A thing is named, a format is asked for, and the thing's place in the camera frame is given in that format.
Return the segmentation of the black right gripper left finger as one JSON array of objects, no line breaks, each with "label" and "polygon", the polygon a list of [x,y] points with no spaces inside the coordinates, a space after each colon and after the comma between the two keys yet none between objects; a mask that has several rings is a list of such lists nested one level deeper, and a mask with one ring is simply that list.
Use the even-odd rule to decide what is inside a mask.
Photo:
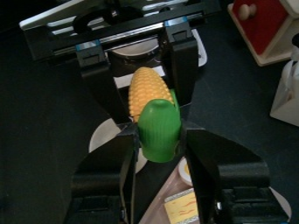
[{"label": "black right gripper left finger", "polygon": [[139,139],[137,125],[83,159],[71,181],[63,224],[134,224]]}]

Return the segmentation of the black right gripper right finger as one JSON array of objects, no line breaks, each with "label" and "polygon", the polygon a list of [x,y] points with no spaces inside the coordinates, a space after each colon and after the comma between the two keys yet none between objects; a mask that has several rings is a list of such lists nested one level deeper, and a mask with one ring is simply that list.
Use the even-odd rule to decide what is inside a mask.
[{"label": "black right gripper right finger", "polygon": [[191,122],[182,125],[201,224],[289,224],[270,187],[267,162]]}]

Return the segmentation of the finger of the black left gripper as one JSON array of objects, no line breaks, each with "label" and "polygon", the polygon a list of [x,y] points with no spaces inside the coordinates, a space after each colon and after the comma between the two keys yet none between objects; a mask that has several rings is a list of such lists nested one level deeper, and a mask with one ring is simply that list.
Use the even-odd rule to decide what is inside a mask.
[{"label": "finger of the black left gripper", "polygon": [[181,105],[193,100],[198,73],[198,42],[187,17],[163,23],[163,68]]},{"label": "finger of the black left gripper", "polygon": [[117,124],[129,123],[127,110],[101,42],[95,40],[78,44],[77,56],[82,78],[101,107],[107,111]]}]

